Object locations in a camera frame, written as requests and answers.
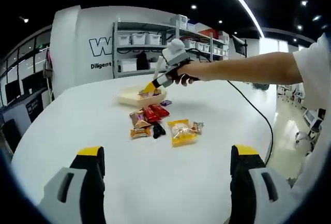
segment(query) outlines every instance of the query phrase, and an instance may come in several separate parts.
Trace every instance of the black cable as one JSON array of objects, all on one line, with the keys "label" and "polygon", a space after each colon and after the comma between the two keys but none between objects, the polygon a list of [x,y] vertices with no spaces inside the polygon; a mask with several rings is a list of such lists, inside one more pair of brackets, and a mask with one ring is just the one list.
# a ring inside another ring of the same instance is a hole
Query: black cable
[{"label": "black cable", "polygon": [[264,116],[264,114],[261,113],[260,110],[258,110],[248,99],[247,97],[236,87],[234,86],[233,83],[231,83],[230,81],[227,81],[228,83],[230,83],[241,95],[242,97],[244,97],[244,99],[265,119],[265,121],[267,122],[269,128],[270,128],[270,132],[271,132],[271,148],[270,148],[270,153],[269,156],[267,157],[267,159],[265,160],[265,165],[267,165],[267,163],[269,162],[270,156],[271,156],[271,152],[273,150],[273,146],[274,146],[274,132],[273,132],[273,128],[270,125],[270,122],[268,121],[267,117]]},{"label": "black cable", "polygon": [[[196,50],[197,52],[198,52],[198,56],[199,56],[199,61],[201,61],[200,60],[200,54],[202,54],[202,52],[201,51],[199,51],[198,49],[196,49],[196,48],[191,48],[191,49],[188,49],[186,52],[189,52],[189,51],[193,51],[193,50]],[[244,95],[244,93],[243,92],[241,92],[236,86],[234,86],[234,84],[233,83],[231,83],[230,81],[228,81],[227,80],[227,82],[228,83],[230,83],[231,85],[232,85],[232,87],[234,87],[241,95],[242,95],[242,97],[265,119],[265,121],[267,122],[267,124],[268,124],[268,126],[269,126],[269,128],[270,128],[270,132],[271,132],[271,148],[270,148],[270,153],[269,153],[269,156],[267,157],[267,159],[265,160],[265,165],[267,165],[268,164],[268,162],[269,162],[269,159],[270,159],[270,156],[271,156],[271,152],[272,152],[272,150],[273,150],[273,146],[274,146],[274,132],[273,132],[273,128],[271,127],[271,125],[270,125],[270,122],[268,121],[268,119],[267,119],[267,117],[265,117],[264,116],[264,114],[262,114],[261,113],[261,111],[260,110],[258,110],[251,102],[250,102],[250,100],[248,100],[247,99],[247,97]]]}]

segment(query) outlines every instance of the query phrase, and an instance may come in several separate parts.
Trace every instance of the red snack wrapper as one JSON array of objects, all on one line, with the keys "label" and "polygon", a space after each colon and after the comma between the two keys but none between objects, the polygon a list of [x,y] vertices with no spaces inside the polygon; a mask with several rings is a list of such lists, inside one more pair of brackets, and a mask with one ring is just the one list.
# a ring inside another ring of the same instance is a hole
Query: red snack wrapper
[{"label": "red snack wrapper", "polygon": [[170,113],[166,109],[164,109],[160,104],[153,104],[150,105],[149,107],[154,111],[154,113],[156,113],[158,117],[162,118],[170,115]]},{"label": "red snack wrapper", "polygon": [[160,121],[161,118],[158,117],[150,107],[143,108],[144,115],[149,123]]}]

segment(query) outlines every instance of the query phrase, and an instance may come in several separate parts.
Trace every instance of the white wall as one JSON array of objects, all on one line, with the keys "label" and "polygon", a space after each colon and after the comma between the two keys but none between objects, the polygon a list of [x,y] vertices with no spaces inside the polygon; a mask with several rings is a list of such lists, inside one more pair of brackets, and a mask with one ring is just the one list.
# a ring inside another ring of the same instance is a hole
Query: white wall
[{"label": "white wall", "polygon": [[[246,39],[246,38],[240,38],[242,41],[247,42],[247,57],[252,57],[259,55],[260,52],[260,41],[258,39]],[[234,48],[233,39],[230,39],[229,42],[229,59],[240,59],[245,58],[245,56],[236,53]]]},{"label": "white wall", "polygon": [[296,52],[296,51],[298,51],[299,50],[299,47],[295,47],[295,46],[293,46],[293,45],[289,45],[289,52]]},{"label": "white wall", "polygon": [[111,41],[116,20],[169,23],[173,16],[173,13],[160,10],[126,6],[88,9],[75,6],[58,11],[54,17],[50,47],[54,96],[73,86],[113,78],[112,67],[91,69],[91,64],[112,62],[112,54],[100,51],[100,56],[94,56],[90,40]]}]

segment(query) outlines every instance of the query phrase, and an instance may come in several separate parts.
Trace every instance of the yellow snack package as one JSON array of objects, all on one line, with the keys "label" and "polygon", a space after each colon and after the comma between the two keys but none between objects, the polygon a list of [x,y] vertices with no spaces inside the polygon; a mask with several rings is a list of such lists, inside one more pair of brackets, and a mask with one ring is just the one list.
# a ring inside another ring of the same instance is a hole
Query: yellow snack package
[{"label": "yellow snack package", "polygon": [[168,122],[171,129],[173,147],[194,144],[197,134],[190,129],[188,120]]}]

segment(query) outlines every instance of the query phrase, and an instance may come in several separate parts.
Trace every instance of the monitor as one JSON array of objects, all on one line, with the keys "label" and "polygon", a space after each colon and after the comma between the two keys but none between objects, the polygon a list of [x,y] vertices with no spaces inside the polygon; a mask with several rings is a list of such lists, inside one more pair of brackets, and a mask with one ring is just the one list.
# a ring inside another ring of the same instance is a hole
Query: monitor
[{"label": "monitor", "polygon": [[236,50],[236,53],[239,53],[245,57],[247,57],[247,44],[246,42],[243,42],[241,39],[232,36],[234,49]]},{"label": "monitor", "polygon": [[46,78],[43,77],[42,71],[34,73],[22,80],[24,94],[29,94],[29,89],[32,93],[47,87]]},{"label": "monitor", "polygon": [[19,80],[15,80],[5,85],[7,104],[10,104],[18,96],[21,95]]}]

